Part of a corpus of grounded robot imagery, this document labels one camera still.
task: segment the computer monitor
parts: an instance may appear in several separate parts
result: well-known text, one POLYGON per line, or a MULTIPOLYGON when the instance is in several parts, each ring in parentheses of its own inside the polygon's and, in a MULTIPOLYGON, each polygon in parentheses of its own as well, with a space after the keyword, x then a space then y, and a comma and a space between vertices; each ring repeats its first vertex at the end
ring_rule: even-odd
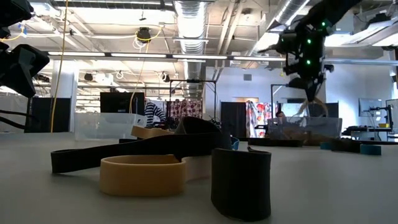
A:
POLYGON ((382 107, 382 101, 377 100, 377 99, 366 99, 366 98, 360 98, 359 99, 359 116, 360 117, 370 117, 370 116, 375 116, 376 111, 370 110, 376 109, 376 108, 381 108, 382 107))
MULTIPOLYGON (((128 113, 132 93, 100 93, 101 113, 128 113)), ((145 95, 135 93, 132 99, 132 113, 145 115, 145 95)))

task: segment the white pillar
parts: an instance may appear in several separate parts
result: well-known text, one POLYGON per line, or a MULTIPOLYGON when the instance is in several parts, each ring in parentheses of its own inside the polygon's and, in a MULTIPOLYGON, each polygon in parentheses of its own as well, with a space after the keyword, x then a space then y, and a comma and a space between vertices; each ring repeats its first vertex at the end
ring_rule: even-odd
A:
MULTIPOLYGON (((55 96, 57 79, 60 69, 60 61, 54 60, 51 80, 51 96, 55 96)), ((77 96, 77 84, 79 80, 79 67, 76 62, 63 61, 57 98, 70 98, 70 125, 69 131, 75 130, 75 108, 77 96)))

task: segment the yellow cable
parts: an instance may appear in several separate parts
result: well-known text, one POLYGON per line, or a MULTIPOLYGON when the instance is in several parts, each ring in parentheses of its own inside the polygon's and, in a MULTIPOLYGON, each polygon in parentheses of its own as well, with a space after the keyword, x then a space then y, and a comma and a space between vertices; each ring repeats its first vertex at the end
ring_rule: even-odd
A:
POLYGON ((60 69, 58 71, 58 77, 57 77, 57 85, 55 87, 54 104, 52 105, 51 128, 50 128, 50 132, 51 133, 53 132, 53 127, 54 127, 55 106, 57 105, 58 86, 60 84, 60 79, 61 79, 63 53, 65 52, 65 33, 66 33, 66 30, 67 30, 68 2, 69 2, 69 0, 67 0, 66 3, 65 3, 65 18, 64 18, 64 24, 63 24, 63 38, 62 38, 62 54, 61 54, 61 61, 60 61, 60 69))
POLYGON ((141 38, 137 37, 137 33, 138 33, 138 31, 137 31, 137 32, 136 32, 136 38, 139 39, 139 40, 142 40, 142 41, 150 41, 150 40, 153 40, 153 39, 155 39, 156 37, 158 37, 159 34, 160 34, 160 32, 162 32, 162 28, 159 29, 159 32, 156 34, 156 36, 151 37, 151 38, 149 38, 149 39, 141 39, 141 38))
POLYGON ((14 37, 14 38, 12 38, 12 39, 5 39, 5 38, 3 38, 3 39, 0 40, 0 41, 1 41, 1 42, 4 42, 4 41, 16 40, 16 39, 18 39, 23 33, 24 33, 24 28, 22 27, 22 28, 21 28, 21 33, 20 33, 18 36, 14 37))
MULTIPOLYGON (((149 48, 149 42, 147 43, 147 49, 146 49, 145 53, 148 53, 148 48, 149 48)), ((138 81, 137 81, 137 83, 136 83, 136 87, 134 88, 134 91, 133 91, 132 94, 131 94, 131 98, 130 98, 130 110, 129 110, 129 113, 132 113, 132 99, 134 98, 134 94, 136 93, 139 80, 141 79, 142 71, 144 70, 144 64, 145 64, 145 59, 144 59, 144 61, 143 61, 143 63, 142 63, 141 71, 139 72, 139 76, 138 76, 138 81)))

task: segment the air duct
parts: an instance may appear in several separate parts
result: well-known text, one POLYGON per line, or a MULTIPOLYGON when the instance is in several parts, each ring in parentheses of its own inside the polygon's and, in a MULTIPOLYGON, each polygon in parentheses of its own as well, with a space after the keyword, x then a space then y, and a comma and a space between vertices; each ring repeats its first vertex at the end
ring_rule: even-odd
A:
MULTIPOLYGON (((178 15, 179 36, 190 39, 180 41, 182 53, 203 54, 205 42, 200 39, 205 37, 207 3, 200 1, 175 1, 174 6, 178 15)), ((201 77, 200 70, 201 62, 184 62, 185 79, 206 78, 201 77)), ((198 87, 189 85, 188 89, 188 93, 192 93, 198 90, 198 87)))
POLYGON ((289 26, 296 15, 307 5, 310 0, 282 0, 279 3, 267 30, 279 27, 280 25, 289 26))

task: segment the wall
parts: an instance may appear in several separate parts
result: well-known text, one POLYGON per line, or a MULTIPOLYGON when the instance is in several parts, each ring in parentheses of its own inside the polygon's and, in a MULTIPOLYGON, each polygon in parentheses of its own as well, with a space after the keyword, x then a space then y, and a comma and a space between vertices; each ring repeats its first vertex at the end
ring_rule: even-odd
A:
MULTIPOLYGON (((392 82, 388 66, 335 65, 335 71, 326 75, 326 102, 339 102, 339 115, 343 118, 343 129, 355 125, 372 125, 369 118, 358 116, 358 98, 392 98, 392 82)), ((384 123, 386 112, 380 122, 384 123)))
MULTIPOLYGON (((322 86, 318 97, 327 103, 340 103, 340 117, 343 118, 343 128, 354 125, 372 125, 369 118, 358 116, 358 98, 381 99, 392 98, 392 82, 389 76, 390 67, 373 65, 335 65, 333 73, 327 73, 327 81, 322 86)), ((211 80, 213 67, 206 68, 207 79, 211 80)), ((241 68, 224 68, 217 83, 216 115, 220 117, 220 102, 234 101, 234 97, 258 97, 259 102, 271 102, 270 84, 286 84, 289 77, 282 77, 280 69, 268 71, 264 69, 243 70, 241 68), (243 74, 252 74, 252 81, 244 81, 243 74)), ((305 98, 303 90, 282 87, 274 100, 284 102, 284 98, 305 98)), ((204 119, 210 119, 214 114, 214 93, 206 87, 204 119)), ((385 122, 384 116, 378 123, 385 122)))
MULTIPOLYGON (((257 97, 259 102, 271 102, 271 84, 286 84, 290 78, 280 75, 281 69, 268 71, 265 69, 224 68, 217 82, 217 107, 216 115, 220 117, 220 102, 234 102, 234 97, 257 97), (244 81, 243 75, 251 74, 252 81, 244 81)), ((207 80, 214 74, 213 67, 206 68, 207 80)), ((214 93, 206 86, 204 119, 214 116, 214 93)), ((305 98, 303 90, 282 87, 275 95, 275 101, 283 98, 305 98)))

